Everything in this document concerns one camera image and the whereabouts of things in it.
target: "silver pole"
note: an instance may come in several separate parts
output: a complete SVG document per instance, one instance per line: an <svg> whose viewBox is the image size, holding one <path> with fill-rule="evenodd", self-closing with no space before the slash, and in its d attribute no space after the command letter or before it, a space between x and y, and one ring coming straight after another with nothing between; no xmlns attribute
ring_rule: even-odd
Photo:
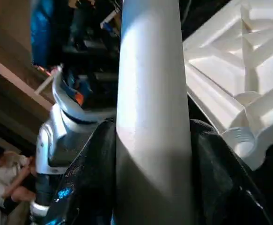
<svg viewBox="0 0 273 225"><path fill-rule="evenodd" d="M178 0L125 0L116 225L192 225L191 142Z"/></svg>

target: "person sitting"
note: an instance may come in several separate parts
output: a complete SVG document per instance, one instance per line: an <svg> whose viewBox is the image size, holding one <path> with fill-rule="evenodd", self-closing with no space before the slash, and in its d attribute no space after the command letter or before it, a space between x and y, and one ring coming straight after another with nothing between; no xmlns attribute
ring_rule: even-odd
<svg viewBox="0 0 273 225"><path fill-rule="evenodd" d="M15 152L7 151L0 146L1 207L14 209L19 202L30 202L35 199L33 190L24 185L25 180L29 179L31 174L36 174L33 157L25 157Z"/></svg>

